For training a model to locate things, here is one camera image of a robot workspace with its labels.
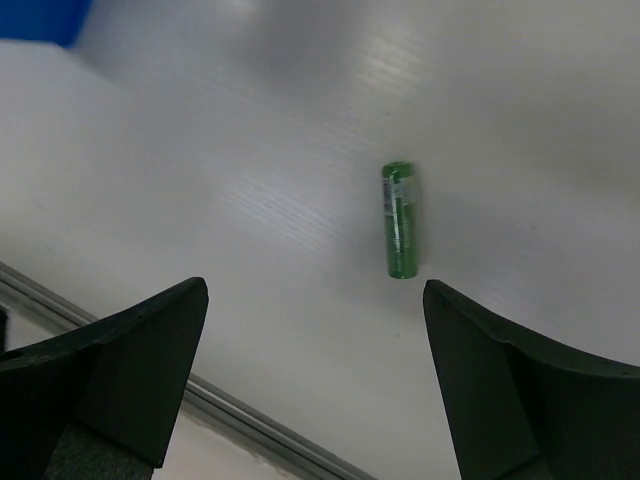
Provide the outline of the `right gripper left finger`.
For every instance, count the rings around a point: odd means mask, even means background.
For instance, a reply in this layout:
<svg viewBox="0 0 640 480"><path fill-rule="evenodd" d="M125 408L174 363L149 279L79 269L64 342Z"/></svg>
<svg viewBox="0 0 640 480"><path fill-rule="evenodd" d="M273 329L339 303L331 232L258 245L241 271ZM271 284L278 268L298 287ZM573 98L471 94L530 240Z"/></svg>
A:
<svg viewBox="0 0 640 480"><path fill-rule="evenodd" d="M206 282L193 277L81 328L3 348L2 478L151 478L207 307Z"/></svg>

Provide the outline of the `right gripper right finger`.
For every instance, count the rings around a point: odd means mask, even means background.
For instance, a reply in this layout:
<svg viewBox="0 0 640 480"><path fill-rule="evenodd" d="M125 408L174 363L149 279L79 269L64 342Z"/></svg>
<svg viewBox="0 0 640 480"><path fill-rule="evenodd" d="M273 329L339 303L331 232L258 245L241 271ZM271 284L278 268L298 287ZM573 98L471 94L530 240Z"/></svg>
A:
<svg viewBox="0 0 640 480"><path fill-rule="evenodd" d="M507 320L440 280L423 309L464 479L636 479L639 369Z"/></svg>

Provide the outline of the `blue plastic organizer bin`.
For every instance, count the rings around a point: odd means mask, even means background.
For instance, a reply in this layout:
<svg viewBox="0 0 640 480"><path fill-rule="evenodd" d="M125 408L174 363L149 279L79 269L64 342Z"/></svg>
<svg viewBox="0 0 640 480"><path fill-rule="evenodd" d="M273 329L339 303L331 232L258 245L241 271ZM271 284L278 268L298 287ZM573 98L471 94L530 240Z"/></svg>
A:
<svg viewBox="0 0 640 480"><path fill-rule="evenodd" d="M92 0L0 0L1 39L72 47Z"/></svg>

